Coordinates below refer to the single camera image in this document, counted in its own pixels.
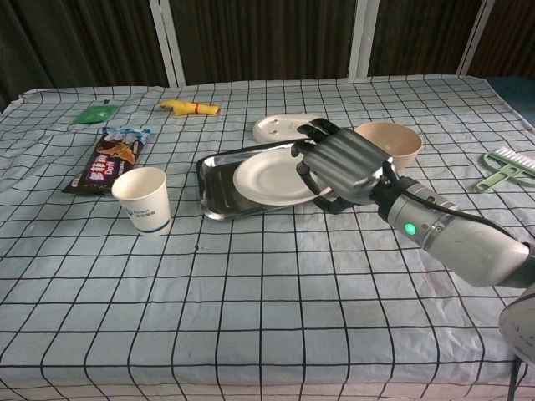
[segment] beige bowl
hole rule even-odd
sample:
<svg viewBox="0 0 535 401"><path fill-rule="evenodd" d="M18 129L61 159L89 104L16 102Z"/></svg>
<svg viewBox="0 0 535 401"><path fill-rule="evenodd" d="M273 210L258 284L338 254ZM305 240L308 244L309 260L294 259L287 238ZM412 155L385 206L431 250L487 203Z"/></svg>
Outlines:
<svg viewBox="0 0 535 401"><path fill-rule="evenodd" d="M404 169L415 161L422 147L421 137L412 129L394 123L366 123L354 129L357 134L394 157L394 167Z"/></svg>

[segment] green indicator light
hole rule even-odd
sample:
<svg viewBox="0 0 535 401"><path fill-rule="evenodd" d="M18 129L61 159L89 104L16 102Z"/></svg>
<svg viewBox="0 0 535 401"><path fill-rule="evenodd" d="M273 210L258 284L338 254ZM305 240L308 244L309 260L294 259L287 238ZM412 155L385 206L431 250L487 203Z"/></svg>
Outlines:
<svg viewBox="0 0 535 401"><path fill-rule="evenodd" d="M410 236L413 236L416 233L416 227L412 223L405 224L405 231L407 231L407 234Z"/></svg>

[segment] dark curtain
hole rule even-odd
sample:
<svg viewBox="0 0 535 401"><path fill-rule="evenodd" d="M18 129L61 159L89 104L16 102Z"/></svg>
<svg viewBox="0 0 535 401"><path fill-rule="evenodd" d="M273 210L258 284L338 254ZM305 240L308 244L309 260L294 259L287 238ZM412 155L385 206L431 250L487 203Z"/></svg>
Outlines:
<svg viewBox="0 0 535 401"><path fill-rule="evenodd" d="M0 0L0 110L32 88L162 85L148 0Z"/></svg>
<svg viewBox="0 0 535 401"><path fill-rule="evenodd" d="M380 0L368 74L455 74L481 2Z"/></svg>
<svg viewBox="0 0 535 401"><path fill-rule="evenodd" d="M356 0L171 0L186 82L347 76Z"/></svg>
<svg viewBox="0 0 535 401"><path fill-rule="evenodd" d="M533 0L496 0L468 73L535 78Z"/></svg>

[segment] white bristles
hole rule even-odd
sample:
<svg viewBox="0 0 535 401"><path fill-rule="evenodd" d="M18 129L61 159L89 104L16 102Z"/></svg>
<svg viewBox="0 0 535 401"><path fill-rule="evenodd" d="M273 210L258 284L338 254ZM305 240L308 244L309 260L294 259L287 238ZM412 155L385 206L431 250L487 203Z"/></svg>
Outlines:
<svg viewBox="0 0 535 401"><path fill-rule="evenodd" d="M519 155L517 152L514 152L508 148L502 147L494 150L493 153L503 156L509 159L510 161L514 161L518 164L525 165L526 167L529 167L531 169L535 169L535 160L530 159L529 157L526 157L524 155Z"/></svg>

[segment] snack bag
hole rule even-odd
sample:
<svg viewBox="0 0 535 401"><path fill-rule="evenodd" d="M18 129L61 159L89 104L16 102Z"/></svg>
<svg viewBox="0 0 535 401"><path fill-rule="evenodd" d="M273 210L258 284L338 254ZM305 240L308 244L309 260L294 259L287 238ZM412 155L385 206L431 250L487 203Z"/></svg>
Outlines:
<svg viewBox="0 0 535 401"><path fill-rule="evenodd" d="M109 194L114 181L132 170L149 136L150 129L104 127L84 170L62 192Z"/></svg>

